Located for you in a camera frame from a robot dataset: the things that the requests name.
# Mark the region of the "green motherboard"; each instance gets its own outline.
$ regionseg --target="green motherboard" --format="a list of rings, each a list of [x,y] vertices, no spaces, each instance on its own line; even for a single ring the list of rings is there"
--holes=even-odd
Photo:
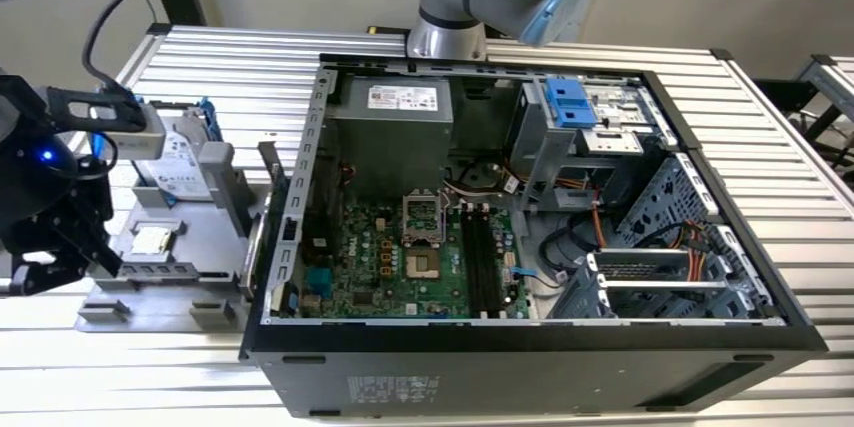
[[[325,270],[326,285],[318,287],[310,267],[301,302],[302,315],[321,318],[434,318],[470,319],[470,285],[459,208],[439,217],[443,242],[403,245],[402,204],[346,206],[331,269]],[[437,227],[435,209],[418,204],[410,210],[409,227]],[[493,210],[490,228],[495,253],[495,275],[507,318],[527,318],[523,282],[510,267],[518,259],[510,216]]]

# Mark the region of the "expansion slot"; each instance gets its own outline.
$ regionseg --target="expansion slot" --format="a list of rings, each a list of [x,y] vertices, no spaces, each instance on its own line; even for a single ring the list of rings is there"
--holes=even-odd
[[[467,272],[469,307],[473,317],[486,312],[498,318],[502,310],[501,280],[495,265],[495,244],[490,228],[490,211],[485,205],[467,204],[462,214],[463,262]]]

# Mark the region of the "aluminum extrusion table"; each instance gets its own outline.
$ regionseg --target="aluminum extrusion table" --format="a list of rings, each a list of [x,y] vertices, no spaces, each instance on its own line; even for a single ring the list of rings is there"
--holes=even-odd
[[[261,140],[277,141],[279,156],[293,166],[318,55],[325,52],[401,56],[403,38],[175,27],[146,37],[119,80],[148,99],[210,97],[223,136],[237,147],[237,166],[247,169],[250,179],[263,182],[267,177],[255,146]],[[830,353],[698,414],[351,422],[631,425],[694,421],[697,426],[716,427],[741,426],[741,422],[745,426],[854,423],[854,195],[738,64],[706,50],[581,44],[533,49],[509,41],[491,41],[489,56],[495,62],[658,73]],[[854,70],[854,59],[846,62]],[[118,168],[111,180],[115,230],[135,201],[128,188],[132,169]],[[11,367],[0,368],[0,382],[11,387],[0,400],[0,413],[20,412],[19,420],[44,424],[56,419],[63,425],[126,419],[174,424],[184,416],[218,424],[249,419],[278,425],[310,423],[290,419],[262,372],[238,363],[239,335],[75,332],[76,310],[90,286],[82,282],[38,298],[0,302],[3,367]],[[52,345],[64,348],[46,353]]]

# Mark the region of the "white label sticker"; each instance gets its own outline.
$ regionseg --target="white label sticker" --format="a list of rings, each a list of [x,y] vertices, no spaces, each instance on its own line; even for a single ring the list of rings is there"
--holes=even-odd
[[[510,176],[507,182],[505,183],[505,191],[509,194],[513,194],[517,191],[517,187],[519,187],[519,179],[514,175]]]
[[[369,109],[439,110],[435,87],[375,85],[369,91]]]
[[[146,168],[160,190],[182,200],[210,200],[211,192],[187,138],[175,131],[166,134],[163,156],[146,161]]]
[[[347,377],[354,404],[433,403],[439,394],[441,376]]]

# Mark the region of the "motherboard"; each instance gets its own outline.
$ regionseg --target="motherboard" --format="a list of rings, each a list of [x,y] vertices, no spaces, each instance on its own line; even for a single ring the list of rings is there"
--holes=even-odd
[[[490,209],[490,244],[481,249],[487,257],[473,259],[470,242],[463,241],[469,235],[463,208],[439,207],[437,201],[435,210],[429,196],[410,200],[409,205],[346,205],[333,264],[309,269],[302,315],[471,319],[486,316],[473,312],[483,297],[478,289],[486,286],[495,290],[487,297],[501,303],[497,317],[529,318],[525,285],[513,275],[518,252],[507,212]],[[433,232],[435,236],[419,238],[419,233]],[[489,268],[481,269],[481,276],[493,283],[473,278],[473,265],[483,258]]]

